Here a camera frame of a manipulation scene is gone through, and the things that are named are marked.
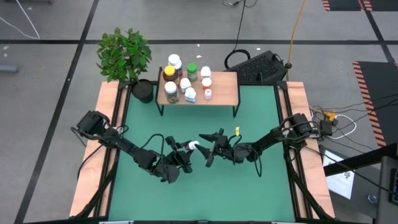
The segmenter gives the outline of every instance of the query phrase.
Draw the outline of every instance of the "yellow bottle cap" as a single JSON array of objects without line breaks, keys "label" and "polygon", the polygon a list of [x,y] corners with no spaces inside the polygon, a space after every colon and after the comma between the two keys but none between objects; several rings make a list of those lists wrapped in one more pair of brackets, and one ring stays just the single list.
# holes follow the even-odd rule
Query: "yellow bottle cap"
[{"label": "yellow bottle cap", "polygon": [[172,76],[175,73],[175,69],[173,66],[168,65],[164,68],[164,74],[167,76]]}]

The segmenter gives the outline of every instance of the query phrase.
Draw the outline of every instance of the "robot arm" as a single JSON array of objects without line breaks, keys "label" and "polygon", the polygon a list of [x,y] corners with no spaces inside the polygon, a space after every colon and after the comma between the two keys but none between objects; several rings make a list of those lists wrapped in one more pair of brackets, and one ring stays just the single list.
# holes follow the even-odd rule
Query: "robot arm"
[{"label": "robot arm", "polygon": [[190,156],[192,150],[186,147],[190,141],[175,142],[172,136],[166,138],[167,144],[173,151],[164,156],[153,150],[143,149],[124,138],[116,129],[112,128],[109,118],[98,111],[89,111],[71,130],[84,138],[98,140],[100,144],[109,148],[116,148],[129,154],[138,166],[150,175],[160,177],[162,182],[175,182],[181,167],[185,173],[191,173]]},{"label": "robot arm", "polygon": [[[286,122],[290,122],[290,131],[285,135],[286,129],[283,127]],[[223,135],[224,129],[220,128],[218,133],[199,134],[199,137],[204,140],[215,142],[211,150],[202,146],[197,146],[197,148],[207,160],[207,167],[213,163],[214,155],[231,160],[233,163],[242,163],[244,159],[255,162],[264,150],[278,142],[287,141],[289,146],[304,147],[306,138],[316,133],[310,126],[310,122],[304,114],[295,114],[283,120],[280,126],[270,130],[256,142],[239,143],[233,146],[230,145],[227,136]]]}]

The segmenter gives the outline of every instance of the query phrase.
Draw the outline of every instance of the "green leaves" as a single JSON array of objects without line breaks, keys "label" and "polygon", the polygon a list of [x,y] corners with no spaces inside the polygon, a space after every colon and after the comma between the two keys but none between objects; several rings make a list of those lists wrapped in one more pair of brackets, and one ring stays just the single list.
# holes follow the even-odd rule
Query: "green leaves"
[{"label": "green leaves", "polygon": [[126,33],[122,35],[117,27],[114,34],[103,34],[102,41],[98,43],[97,55],[101,63],[97,66],[108,82],[126,82],[130,78],[137,80],[142,72],[147,71],[147,64],[152,60],[148,42],[139,31],[133,32],[130,28]]},{"label": "green leaves", "polygon": [[114,33],[115,33],[115,34],[120,34],[120,29],[119,29],[118,27],[115,28]]},{"label": "green leaves", "polygon": [[146,60],[145,60],[145,57],[140,57],[140,58],[139,58],[139,63],[140,63],[142,66],[146,66],[146,65],[147,65],[147,62],[146,62]]}]

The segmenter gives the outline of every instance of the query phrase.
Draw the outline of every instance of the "green bottle cap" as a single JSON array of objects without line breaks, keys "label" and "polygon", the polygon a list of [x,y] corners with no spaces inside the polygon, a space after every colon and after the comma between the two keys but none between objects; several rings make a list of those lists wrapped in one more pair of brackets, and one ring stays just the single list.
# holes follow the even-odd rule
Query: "green bottle cap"
[{"label": "green bottle cap", "polygon": [[187,65],[187,72],[188,73],[195,73],[197,72],[197,65],[195,65],[194,63],[189,63]]}]

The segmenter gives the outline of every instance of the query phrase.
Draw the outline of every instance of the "potted plant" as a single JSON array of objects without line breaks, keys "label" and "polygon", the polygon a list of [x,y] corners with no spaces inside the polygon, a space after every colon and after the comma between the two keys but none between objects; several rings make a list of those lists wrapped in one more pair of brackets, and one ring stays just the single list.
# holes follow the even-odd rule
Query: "potted plant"
[{"label": "potted plant", "polygon": [[97,51],[101,65],[101,74],[108,77],[108,82],[118,80],[129,82],[131,93],[141,102],[149,103],[154,98],[154,87],[149,80],[138,79],[147,71],[147,63],[152,60],[148,41],[142,38],[139,31],[132,29],[122,35],[116,28],[114,34],[103,34]]}]

